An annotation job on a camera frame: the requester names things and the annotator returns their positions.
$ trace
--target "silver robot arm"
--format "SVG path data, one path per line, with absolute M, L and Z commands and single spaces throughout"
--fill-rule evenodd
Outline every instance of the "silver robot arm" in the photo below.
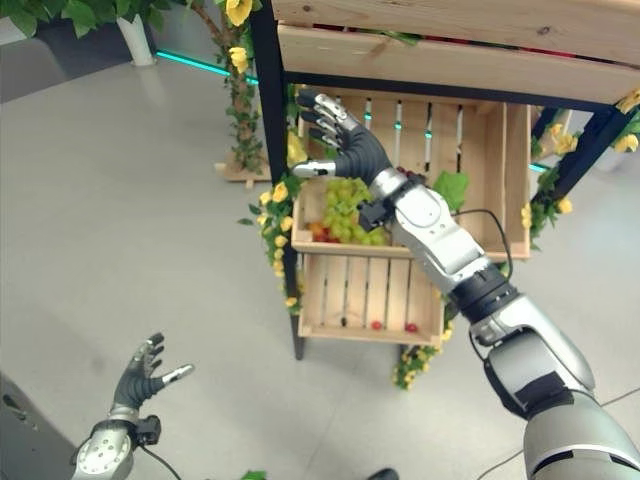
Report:
M 160 434 L 157 417 L 139 419 L 142 403 L 165 386 L 190 374 L 194 366 L 184 365 L 162 377 L 151 378 L 162 363 L 156 360 L 164 350 L 162 334 L 149 337 L 133 354 L 114 394 L 113 404 L 106 420 L 97 423 L 87 440 L 78 450 L 76 471 L 72 480 L 123 480 L 133 467 L 133 451 L 146 434 L 140 425 L 151 422 L 155 441 Z
M 444 199 L 392 168 L 377 139 L 326 95 L 302 90 L 312 135 L 337 145 L 335 160 L 298 164 L 298 176 L 360 177 L 375 201 L 360 223 L 389 226 L 431 281 L 470 322 L 474 341 L 488 347 L 487 378 L 502 404 L 528 421 L 527 478 L 640 479 L 640 452 L 596 402 L 591 369 L 578 348 L 505 279 L 471 235 L 456 224 Z

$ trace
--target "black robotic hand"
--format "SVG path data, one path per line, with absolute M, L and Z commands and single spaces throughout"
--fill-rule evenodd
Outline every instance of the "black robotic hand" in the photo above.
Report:
M 297 103 L 309 110 L 302 118 L 319 128 L 309 134 L 338 149 L 335 160 L 309 160 L 293 167 L 299 177 L 330 175 L 361 178 L 371 185 L 376 176 L 391 167 L 384 148 L 369 130 L 332 98 L 311 89 L 302 89 Z
M 120 377 L 113 397 L 114 407 L 124 406 L 139 410 L 142 403 L 168 384 L 189 375 L 194 366 L 183 365 L 161 377 L 151 377 L 162 360 L 156 360 L 164 350 L 164 336 L 156 333 L 149 337 L 133 354 L 127 369 Z

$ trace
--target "concrete floor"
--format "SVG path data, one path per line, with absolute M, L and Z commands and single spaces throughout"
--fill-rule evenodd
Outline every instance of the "concrete floor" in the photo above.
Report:
M 524 423 L 483 377 L 457 321 L 411 393 L 396 349 L 313 340 L 292 356 L 247 193 L 213 170 L 229 149 L 222 79 L 162 60 L 113 67 L 2 105 L 1 362 L 73 442 L 109 407 L 137 344 L 196 373 L 148 402 L 155 450 L 186 479 L 247 468 L 285 480 L 473 479 L 521 447 Z M 517 264 L 527 291 L 583 349 L 607 400 L 638 386 L 640 162 L 594 172 L 575 212 Z M 640 444 L 640 398 L 610 412 Z M 169 478 L 136 454 L 133 479 Z M 519 458 L 490 479 L 524 478 Z

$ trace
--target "black metal frame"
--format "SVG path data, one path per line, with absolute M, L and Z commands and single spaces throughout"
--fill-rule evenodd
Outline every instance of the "black metal frame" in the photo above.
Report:
M 575 99 L 532 95 L 519 92 L 486 90 L 478 88 L 435 85 L 416 82 L 401 82 L 372 78 L 343 77 L 337 75 L 319 75 L 305 72 L 288 72 L 282 65 L 280 43 L 278 41 L 277 22 L 273 16 L 271 0 L 262 0 L 263 8 L 250 16 L 255 62 L 259 78 L 260 98 L 269 155 L 271 178 L 274 184 L 287 171 L 286 163 L 286 85 L 287 83 L 306 83 L 318 86 L 339 86 L 364 90 L 413 93 L 432 96 L 476 98 L 509 103 L 523 103 L 550 107 L 543 117 L 550 116 L 558 108 L 571 108 L 594 112 L 584 128 L 575 152 L 569 153 L 559 163 L 559 178 L 552 194 L 554 199 L 564 197 L 589 170 L 606 148 L 620 134 L 633 116 L 622 114 L 615 106 Z M 548 121 L 541 118 L 534 126 L 541 136 Z M 287 246 L 283 258 L 287 292 L 297 294 L 296 252 Z M 298 316 L 291 316 L 294 351 L 296 359 L 302 359 L 304 339 L 298 336 Z

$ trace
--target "cable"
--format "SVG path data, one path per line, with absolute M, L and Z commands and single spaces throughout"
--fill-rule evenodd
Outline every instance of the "cable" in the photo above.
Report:
M 480 359 L 480 361 L 482 363 L 484 363 L 486 358 L 484 358 L 482 355 L 480 355 L 480 350 L 478 350 L 478 345 L 476 345 L 476 342 L 473 340 L 473 335 L 471 334 L 471 330 L 468 330 L 468 333 L 469 333 L 469 342 L 471 342 L 471 346 L 473 347 L 473 351 L 476 352 L 476 356 Z
M 630 395 L 633 395 L 634 393 L 638 393 L 640 392 L 640 387 L 638 388 L 634 388 L 633 390 L 629 390 L 627 393 L 623 393 L 622 395 L 612 398 L 611 400 L 604 402 L 602 405 L 600 405 L 601 407 L 606 407 L 608 405 L 613 405 L 616 402 L 619 402 L 620 400 L 622 400 L 623 398 L 627 398 Z
M 157 455 L 155 453 L 153 453 L 151 450 L 149 450 L 147 447 L 145 447 L 144 445 L 140 445 L 140 448 L 142 449 L 143 452 L 145 452 L 147 455 L 149 455 L 151 458 L 156 459 L 158 462 L 160 462 L 164 467 L 167 468 L 167 470 L 169 470 L 174 477 L 176 477 L 176 480 L 182 480 L 180 478 L 180 475 L 178 475 L 178 472 L 176 472 L 173 467 L 171 465 L 169 465 L 169 462 L 167 462 L 164 458 L 162 458 L 160 455 Z
M 619 402 L 620 400 L 623 400 L 631 395 L 633 395 L 634 393 L 638 393 L 640 392 L 640 387 L 634 388 L 632 390 L 629 390 L 626 393 L 623 393 L 622 395 L 619 395 L 617 397 L 612 398 L 611 400 L 608 400 L 606 402 L 604 402 L 603 404 L 601 404 L 601 407 L 606 407 L 609 405 L 613 405 L 616 402 Z M 487 470 L 485 470 L 484 472 L 482 472 L 480 474 L 480 476 L 478 478 L 476 478 L 476 480 L 482 480 L 484 477 L 486 477 L 487 475 L 489 475 L 491 472 L 493 472 L 494 470 L 502 467 L 503 465 L 506 465 L 507 463 L 509 463 L 511 460 L 513 460 L 514 458 L 516 458 L 518 455 L 520 455 L 524 450 L 518 450 L 516 453 L 514 453 L 513 455 L 511 455 L 508 458 L 505 458 L 504 460 L 502 460 L 500 463 L 496 463 L 495 465 L 493 465 L 491 468 L 488 468 Z
M 500 238 L 502 239 L 502 245 L 504 245 L 504 251 L 507 254 L 507 263 L 509 264 L 509 274 L 507 275 L 507 281 L 511 280 L 511 275 L 513 275 L 513 259 L 511 258 L 511 249 L 509 248 L 509 242 L 507 241 L 507 234 L 504 233 L 504 229 L 502 228 L 502 224 L 500 224 L 500 220 L 498 217 L 491 211 L 486 208 L 473 208 L 471 210 L 464 210 L 462 212 L 453 213 L 452 217 L 457 217 L 459 215 L 466 215 L 467 213 L 486 213 L 491 215 L 493 221 L 496 222 L 498 230 L 500 231 Z

